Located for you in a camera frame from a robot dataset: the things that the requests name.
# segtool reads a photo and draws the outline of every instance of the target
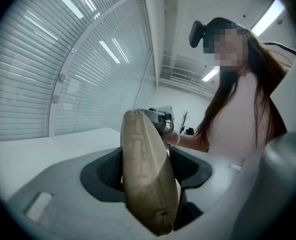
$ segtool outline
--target long brown hair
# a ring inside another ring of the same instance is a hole
[[[255,116],[255,144],[257,147],[258,139],[258,106],[261,106],[262,113],[269,109],[268,131],[266,143],[271,139],[286,133],[284,123],[269,98],[272,91],[281,82],[286,71],[278,61],[267,51],[257,40],[254,34],[244,29],[248,37],[248,67],[257,78],[257,87],[253,102]],[[199,125],[196,135],[200,137],[202,144],[208,143],[207,135],[211,131],[213,120],[220,110],[232,99],[238,87],[238,75],[235,72],[220,72],[219,87],[206,110],[204,119]]]

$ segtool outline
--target beige cloth bag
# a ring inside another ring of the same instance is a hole
[[[178,209],[176,181],[163,141],[143,112],[124,114],[121,146],[128,210],[157,236],[170,233]]]

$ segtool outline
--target ceiling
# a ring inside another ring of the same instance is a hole
[[[215,17],[223,17],[240,23],[250,29],[260,19],[274,0],[164,0],[165,8],[165,42],[161,78],[170,79],[171,73],[179,73],[201,80],[214,67],[214,61],[202,52],[202,40],[199,46],[192,48],[188,37],[194,21],[208,24]],[[291,17],[284,11],[279,19],[260,35],[260,41],[275,41],[296,49],[296,28]],[[207,91],[202,95],[212,97],[217,77],[208,82],[199,83]]]

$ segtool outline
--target glass wall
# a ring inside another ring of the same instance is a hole
[[[157,90],[156,71],[154,67],[154,56],[151,56],[147,71],[138,94],[135,109],[149,109],[152,106],[152,101]]]
[[[0,22],[0,141],[49,135],[50,104],[76,41],[121,0],[16,0]],[[152,53],[144,0],[125,0],[69,65],[55,134],[110,127],[133,109]]]

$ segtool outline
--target metal frame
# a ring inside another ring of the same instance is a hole
[[[81,36],[79,37],[79,39],[75,42],[75,44],[73,45],[72,49],[70,50],[66,60],[64,61],[61,70],[58,74],[58,78],[55,82],[55,87],[53,90],[53,94],[51,97],[51,102],[50,102],[50,113],[49,113],[49,117],[48,117],[48,135],[49,137],[53,137],[55,136],[55,122],[56,122],[56,115],[57,115],[57,109],[58,109],[58,102],[57,103],[53,103],[53,97],[58,97],[61,94],[61,89],[63,87],[63,82],[64,81],[59,81],[59,76],[62,74],[66,74],[70,68],[70,64],[72,63],[76,52],[78,51],[78,49],[81,47],[81,45],[85,42],[85,40],[88,38],[88,36],[90,35],[90,33],[92,32],[92,30],[101,22],[104,20],[104,18],[109,15],[114,9],[116,9],[117,7],[119,7],[120,5],[122,5],[123,3],[125,3],[128,0],[120,0],[117,3],[115,3],[114,5],[112,5],[111,7],[109,7],[107,10],[105,10],[100,17],[98,17],[95,21],[93,21],[87,28],[86,30],[81,34]]]
[[[139,91],[138,91],[138,95],[137,95],[137,98],[136,98],[136,102],[134,103],[133,109],[135,109],[135,107],[136,107],[136,105],[137,105],[137,101],[138,101],[138,97],[139,97],[139,95],[140,95],[141,87],[142,87],[142,84],[143,84],[144,78],[146,77],[146,73],[147,73],[147,71],[148,71],[148,68],[149,68],[149,65],[150,65],[150,62],[151,62],[151,58],[152,58],[152,56],[153,56],[153,51],[152,51],[152,53],[151,53],[151,56],[150,56],[149,62],[148,62],[148,64],[147,64],[147,68],[146,68],[146,70],[145,70],[145,72],[144,72],[144,75],[143,75],[143,78],[142,78],[142,81],[141,81],[141,84],[140,84],[140,88],[139,88]]]

